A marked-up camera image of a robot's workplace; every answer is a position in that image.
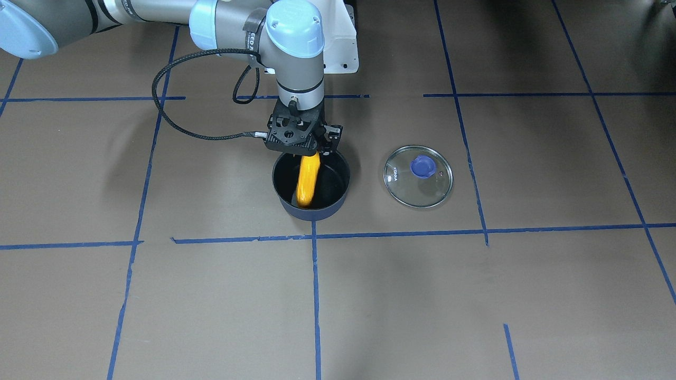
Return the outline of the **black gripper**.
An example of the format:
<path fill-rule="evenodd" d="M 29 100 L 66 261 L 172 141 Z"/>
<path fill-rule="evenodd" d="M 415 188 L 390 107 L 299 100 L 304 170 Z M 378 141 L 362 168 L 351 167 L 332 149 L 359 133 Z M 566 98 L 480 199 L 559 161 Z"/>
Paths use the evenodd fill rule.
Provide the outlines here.
<path fill-rule="evenodd" d="M 266 148 L 300 156 L 334 153 L 343 132 L 343 126 L 325 122 L 321 108 L 300 111 L 297 115 L 292 115 L 287 108 L 276 108 L 267 126 Z"/>

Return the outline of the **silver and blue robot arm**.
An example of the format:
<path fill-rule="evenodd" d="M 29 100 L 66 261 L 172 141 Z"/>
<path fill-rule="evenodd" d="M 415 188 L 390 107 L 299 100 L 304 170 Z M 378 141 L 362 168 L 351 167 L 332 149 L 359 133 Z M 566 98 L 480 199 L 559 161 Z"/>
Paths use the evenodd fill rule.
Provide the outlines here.
<path fill-rule="evenodd" d="M 324 118 L 324 58 L 329 28 L 319 1 L 2 1 L 2 50 L 23 59 L 58 53 L 75 41 L 130 23 L 184 26 L 198 51 L 168 63 L 151 92 L 172 128 L 201 140 L 262 139 L 286 154 L 330 155 L 342 127 Z M 164 111 L 158 84 L 181 63 L 224 55 L 247 64 L 245 72 L 272 70 L 278 99 L 266 131 L 206 136 L 179 127 Z"/>

